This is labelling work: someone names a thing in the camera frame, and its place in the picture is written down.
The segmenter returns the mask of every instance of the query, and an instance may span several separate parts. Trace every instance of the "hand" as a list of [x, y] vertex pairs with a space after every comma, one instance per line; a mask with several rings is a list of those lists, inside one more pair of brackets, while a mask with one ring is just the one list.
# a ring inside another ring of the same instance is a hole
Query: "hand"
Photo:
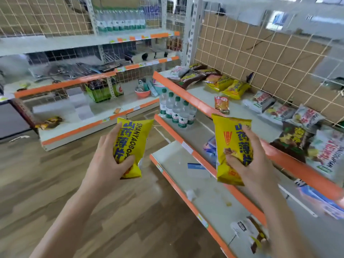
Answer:
[[243, 125], [243, 131], [251, 141], [253, 161], [248, 166], [244, 166], [232, 155], [226, 155], [226, 161], [239, 173], [243, 183], [260, 205], [264, 206], [267, 201], [274, 200], [275, 197], [281, 195], [278, 189], [277, 178], [273, 171], [274, 167], [266, 157], [256, 134], [246, 125]]
[[119, 122], [107, 135], [101, 136], [98, 147], [89, 164], [79, 191], [95, 197], [98, 201], [108, 195], [121, 176], [134, 164], [135, 156], [127, 157], [121, 164], [114, 160], [114, 143], [122, 127]]

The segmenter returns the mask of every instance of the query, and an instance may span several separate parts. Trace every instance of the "fingers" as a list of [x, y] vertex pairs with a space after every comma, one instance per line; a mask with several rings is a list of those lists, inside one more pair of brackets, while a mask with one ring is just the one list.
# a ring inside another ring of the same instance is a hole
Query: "fingers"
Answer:
[[247, 137], [250, 139], [251, 141], [251, 145], [253, 148], [253, 154], [254, 155], [265, 155], [265, 151], [260, 143], [260, 139], [259, 137], [253, 133], [253, 131], [248, 128], [246, 125], [243, 125], [243, 131], [245, 132], [245, 134], [247, 135]]
[[117, 123], [117, 125], [106, 135], [106, 139], [104, 142], [105, 150], [110, 150], [112, 152], [114, 148], [114, 143], [117, 140], [117, 136], [119, 131], [122, 128], [122, 122]]
[[106, 139], [106, 135], [101, 136], [101, 138], [98, 141], [98, 147], [97, 148], [100, 148], [104, 144], [105, 139]]
[[119, 164], [119, 167], [123, 170], [123, 173], [126, 172], [135, 162], [135, 155], [127, 157], [122, 163]]
[[239, 173], [239, 175], [243, 175], [246, 171], [246, 167], [235, 156], [226, 155], [226, 161]]

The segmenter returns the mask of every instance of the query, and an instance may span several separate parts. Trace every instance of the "laminate floor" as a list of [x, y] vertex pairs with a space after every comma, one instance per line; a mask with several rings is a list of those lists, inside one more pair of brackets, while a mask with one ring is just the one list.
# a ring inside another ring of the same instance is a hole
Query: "laminate floor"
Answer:
[[[30, 138], [1, 142], [0, 258], [30, 255], [80, 186], [99, 137], [110, 129], [50, 152], [41, 148], [33, 131], [26, 134]], [[159, 129], [149, 134], [142, 178], [121, 180], [99, 203], [75, 257], [225, 257], [150, 161], [149, 154], [167, 145]]]

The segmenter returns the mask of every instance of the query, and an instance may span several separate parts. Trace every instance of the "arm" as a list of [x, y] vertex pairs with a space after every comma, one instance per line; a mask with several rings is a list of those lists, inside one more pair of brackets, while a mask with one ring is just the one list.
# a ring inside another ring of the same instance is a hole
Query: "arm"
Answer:
[[71, 258], [79, 245], [85, 224], [101, 199], [109, 194], [121, 176], [133, 165], [135, 156], [117, 164], [114, 142], [122, 123], [99, 140], [97, 150], [78, 191], [66, 203], [30, 258]]
[[259, 138], [243, 126], [253, 147], [253, 161], [248, 166], [234, 156], [226, 155], [227, 163], [241, 176], [250, 193], [262, 207], [269, 229], [273, 257], [314, 258], [299, 230], [293, 212], [278, 189], [273, 165], [267, 159]]

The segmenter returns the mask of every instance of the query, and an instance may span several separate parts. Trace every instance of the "yellow snack bag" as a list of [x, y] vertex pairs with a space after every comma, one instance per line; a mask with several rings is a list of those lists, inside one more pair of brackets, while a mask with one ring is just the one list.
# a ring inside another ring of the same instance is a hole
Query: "yellow snack bag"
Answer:
[[234, 80], [233, 84], [227, 89], [222, 91], [223, 94], [231, 97], [232, 99], [240, 99], [244, 92], [250, 87], [247, 82], [242, 82], [240, 80]]
[[239, 159], [245, 166], [252, 162], [251, 142], [243, 132], [243, 125], [251, 127], [251, 120], [226, 118], [212, 114], [215, 125], [217, 151], [217, 181], [230, 185], [244, 185], [239, 174], [226, 162], [226, 154]]
[[232, 83], [233, 79], [226, 75], [222, 75], [221, 78], [215, 83], [207, 83], [207, 85], [216, 91], [223, 91], [227, 89]]
[[144, 156], [147, 137], [154, 120], [130, 121], [118, 118], [117, 122], [122, 122], [122, 128], [114, 144], [114, 159], [117, 163], [122, 163], [128, 156], [135, 155], [134, 165], [124, 173], [121, 179], [140, 178], [142, 175], [138, 164]]

